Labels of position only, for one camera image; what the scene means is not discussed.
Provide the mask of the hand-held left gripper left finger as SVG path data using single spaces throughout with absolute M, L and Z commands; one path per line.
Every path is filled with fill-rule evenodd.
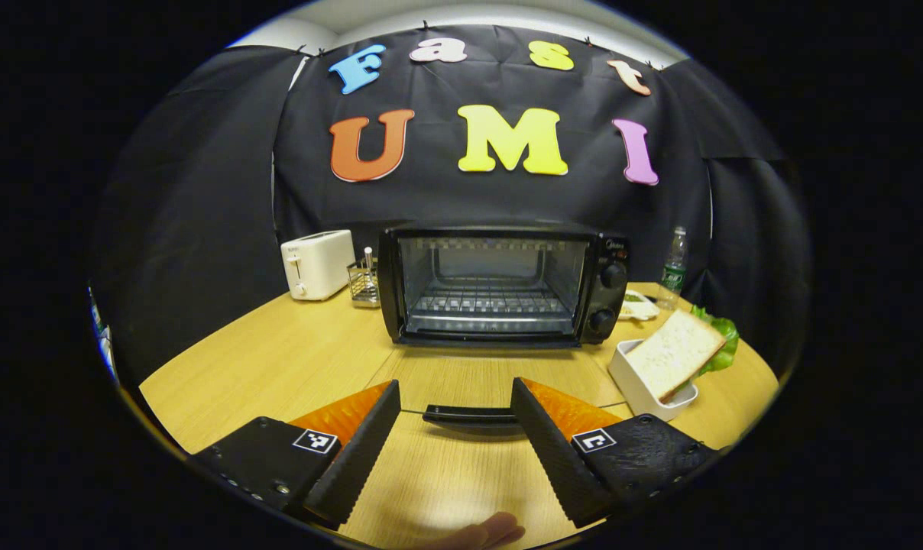
M 272 509 L 338 529 L 400 410 L 398 380 L 386 380 L 290 422 L 256 417 L 193 460 Z

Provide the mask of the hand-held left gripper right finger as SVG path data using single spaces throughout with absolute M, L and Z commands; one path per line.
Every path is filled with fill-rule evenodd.
M 577 528 L 667 497 L 719 459 L 717 450 L 650 414 L 566 431 L 555 401 L 542 399 L 546 391 L 515 378 L 510 407 Z

